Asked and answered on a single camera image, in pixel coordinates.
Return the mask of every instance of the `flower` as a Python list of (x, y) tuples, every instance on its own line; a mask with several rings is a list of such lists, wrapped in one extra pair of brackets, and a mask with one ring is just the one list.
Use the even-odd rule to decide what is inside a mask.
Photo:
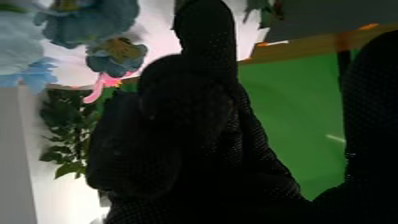
[(137, 16), (137, 0), (56, 0), (34, 22), (47, 22), (43, 34), (52, 43), (73, 49), (128, 31)]
[(98, 81), (93, 88), (91, 95), (84, 98), (84, 103), (95, 103), (102, 94), (104, 94), (104, 87), (120, 87), (121, 86), (121, 78), (114, 78), (109, 76), (107, 73), (100, 74)]
[(47, 84), (57, 82), (57, 77), (52, 75), (52, 68), (57, 66), (52, 64), (56, 60), (43, 58), (31, 64), (29, 69), (16, 74), (0, 76), (0, 87), (16, 87), (20, 80), (24, 80), (31, 91), (40, 93), (47, 88)]
[(0, 76), (22, 72), (45, 56), (41, 30), (32, 16), (0, 11)]
[(127, 38), (111, 39), (98, 47), (89, 47), (86, 59), (91, 70), (114, 78), (137, 71), (144, 63), (148, 47), (134, 45)]

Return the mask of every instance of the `blue flower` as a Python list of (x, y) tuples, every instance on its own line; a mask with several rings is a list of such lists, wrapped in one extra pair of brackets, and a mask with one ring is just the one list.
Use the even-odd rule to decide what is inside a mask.
[(121, 78), (130, 71), (137, 71), (143, 63), (144, 57), (148, 54), (148, 47), (144, 45), (125, 45), (130, 46), (139, 51), (137, 57), (121, 57), (118, 60), (118, 56), (114, 52), (109, 52), (104, 48), (89, 48), (89, 56), (86, 58), (88, 66), (91, 70), (100, 73), (107, 73), (111, 77)]
[(47, 84), (59, 81), (52, 75), (52, 69), (57, 67), (52, 64), (54, 62), (52, 58), (43, 58), (41, 61), (31, 64), (29, 69), (22, 73), (0, 75), (0, 87), (16, 87), (20, 80), (24, 80), (31, 91), (40, 93), (47, 88)]
[(43, 34), (52, 43), (73, 49), (127, 32), (137, 16), (137, 0), (56, 0), (34, 22), (47, 22)]

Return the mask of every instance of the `black clothing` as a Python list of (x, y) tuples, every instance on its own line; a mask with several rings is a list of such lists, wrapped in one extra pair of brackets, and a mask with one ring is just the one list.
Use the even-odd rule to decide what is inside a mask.
[(107, 102), (93, 134), (88, 182), (112, 192), (109, 224), (242, 223), (256, 209), (306, 201), (239, 83), (221, 0), (187, 3), (175, 30), (182, 55), (146, 68), (137, 95)]

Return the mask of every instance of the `green leaf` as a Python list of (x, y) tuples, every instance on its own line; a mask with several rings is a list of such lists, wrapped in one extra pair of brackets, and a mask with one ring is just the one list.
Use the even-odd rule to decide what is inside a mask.
[(54, 136), (52, 138), (48, 138), (47, 136), (43, 136), (43, 138), (50, 141), (50, 142), (64, 142), (64, 139), (59, 136)]
[(11, 4), (0, 4), (0, 11), (27, 13), (27, 10)]
[(43, 155), (41, 155), (41, 159), (40, 159), (43, 162), (57, 162), (61, 163), (63, 162), (63, 155), (54, 152), (54, 151), (48, 151)]
[(80, 170), (82, 170), (80, 162), (64, 164), (57, 169), (56, 179), (59, 179), (66, 174), (80, 172)]
[(95, 111), (91, 113), (91, 115), (88, 116), (86, 121), (84, 121), (84, 127), (86, 127), (86, 129), (89, 129), (89, 130), (93, 129), (98, 120), (100, 120), (100, 113)]
[(82, 176), (82, 173), (80, 173), (80, 172), (77, 172), (77, 174), (75, 174), (75, 179), (79, 179), (79, 178), (80, 178), (80, 176)]
[(52, 146), (48, 148), (48, 151), (61, 152), (64, 154), (72, 154), (73, 153), (73, 151), (72, 151), (68, 146)]

